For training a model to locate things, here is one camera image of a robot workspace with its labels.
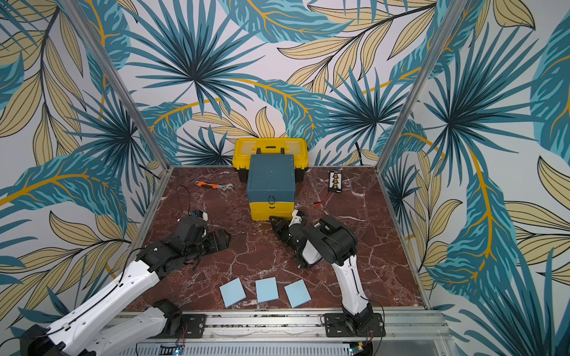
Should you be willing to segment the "blue sticky note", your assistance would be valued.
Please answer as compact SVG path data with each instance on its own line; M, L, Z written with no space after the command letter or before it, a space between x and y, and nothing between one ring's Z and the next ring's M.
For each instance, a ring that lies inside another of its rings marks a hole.
M299 307L311 301L310 293L303 280L298 280L285 286L285 292L292 308Z
M246 298L246 293L243 289L240 278L236 278L225 283L220 287L220 291L226 308L229 308Z
M258 303L265 303L279 299L277 282L274 277L255 281Z

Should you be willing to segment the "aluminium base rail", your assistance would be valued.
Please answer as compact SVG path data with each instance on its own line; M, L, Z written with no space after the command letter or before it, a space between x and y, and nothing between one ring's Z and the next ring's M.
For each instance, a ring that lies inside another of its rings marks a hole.
M186 311L181 337L157 336L122 355L457 355L440 311L377 308L351 335L338 309Z

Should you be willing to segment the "black battery holder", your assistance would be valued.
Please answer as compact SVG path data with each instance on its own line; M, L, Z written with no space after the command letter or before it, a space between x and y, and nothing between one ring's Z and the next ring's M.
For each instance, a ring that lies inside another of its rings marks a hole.
M328 190L331 193L341 194L342 192L342 173L340 171L329 171Z

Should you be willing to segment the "yellow black toolbox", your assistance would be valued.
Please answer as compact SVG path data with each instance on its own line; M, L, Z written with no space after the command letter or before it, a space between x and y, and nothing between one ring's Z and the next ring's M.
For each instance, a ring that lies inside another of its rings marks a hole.
M295 169L295 182L303 182L309 167L308 145L298 138L240 138L235 144L232 166L239 180L247 183L251 156L255 154L292 155Z

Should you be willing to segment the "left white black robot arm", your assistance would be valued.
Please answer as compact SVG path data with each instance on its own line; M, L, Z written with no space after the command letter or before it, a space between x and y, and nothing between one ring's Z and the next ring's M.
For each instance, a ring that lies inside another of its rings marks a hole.
M178 337L187 327L167 299L137 317L108 328L121 311L171 273L228 249L231 235L209 231L206 216L182 218L175 231L138 249L123 272L86 302L48 327L31 326L19 338L21 355L116 355L158 335Z

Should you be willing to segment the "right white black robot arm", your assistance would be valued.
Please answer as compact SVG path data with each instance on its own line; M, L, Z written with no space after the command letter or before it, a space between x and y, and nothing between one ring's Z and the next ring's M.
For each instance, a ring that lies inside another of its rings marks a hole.
M289 219L271 216L269 221L279 240L294 251L298 267L310 269L321 261L332 266L341 290L341 311L324 315L328 338L384 338L384 313L375 313L359 276L354 232L329 215L311 225L297 210Z

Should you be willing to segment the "teal yellow drawer cabinet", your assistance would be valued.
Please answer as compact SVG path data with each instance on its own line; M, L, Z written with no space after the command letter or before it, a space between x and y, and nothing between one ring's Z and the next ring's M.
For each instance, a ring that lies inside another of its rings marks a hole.
M295 209L295 190L293 155L251 156L246 195L253 221L269 221L270 217L291 218Z

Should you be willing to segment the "orange adjustable wrench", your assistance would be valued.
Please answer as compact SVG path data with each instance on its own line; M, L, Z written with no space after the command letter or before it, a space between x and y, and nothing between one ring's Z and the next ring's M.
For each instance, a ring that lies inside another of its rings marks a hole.
M232 183L214 184L214 183L209 183L209 182L196 181L195 185L198 187L201 187L201 188L210 188L210 189L215 189L215 190L219 190L219 191L232 191L235 189L235 187Z

